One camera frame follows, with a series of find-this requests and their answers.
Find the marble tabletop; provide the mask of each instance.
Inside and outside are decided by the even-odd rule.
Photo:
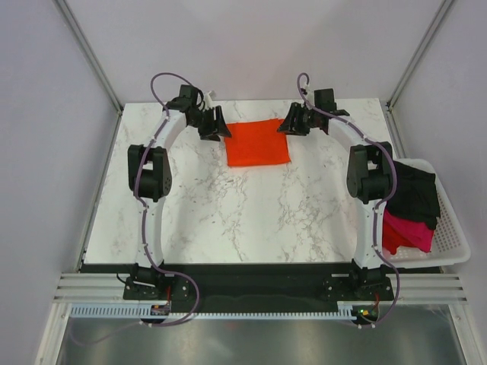
[[[227,123],[284,118],[293,100],[221,101]],[[356,124],[390,141],[377,99],[337,100]],[[88,238],[86,264],[133,263],[138,210],[128,185],[127,148],[147,140],[157,103],[129,103],[116,136]],[[186,128],[169,151],[173,188],[162,218],[166,263],[349,262],[355,206],[345,187],[348,151],[320,130],[288,136],[291,162],[230,168],[223,142]]]

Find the clothing pile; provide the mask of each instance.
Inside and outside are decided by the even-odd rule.
[[[434,173],[427,173],[394,161],[396,194],[384,212],[382,247],[396,255],[401,246],[431,251],[440,214]]]

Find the orange towel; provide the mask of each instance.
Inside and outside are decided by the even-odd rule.
[[[228,124],[232,138],[225,138],[230,167],[277,165],[291,162],[288,141],[277,128],[282,119]]]

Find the folded cloth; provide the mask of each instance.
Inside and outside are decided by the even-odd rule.
[[[436,175],[394,161],[397,172],[396,194],[387,202],[387,210],[395,217],[426,223],[436,229],[440,203],[434,180]]]
[[[417,247],[423,252],[431,251],[434,231],[426,223],[413,222],[394,217],[384,212],[382,246],[395,255],[400,246]]]
[[[224,139],[228,166],[277,165],[291,162],[286,135],[277,132],[281,123],[282,119],[270,119],[228,124],[232,135],[231,138]]]

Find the black cloth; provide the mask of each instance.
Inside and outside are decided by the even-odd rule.
[[[436,175],[397,161],[394,161],[394,166],[397,172],[397,190],[387,202],[386,209],[395,217],[424,222],[430,230],[435,230],[437,217],[441,216],[434,184]]]

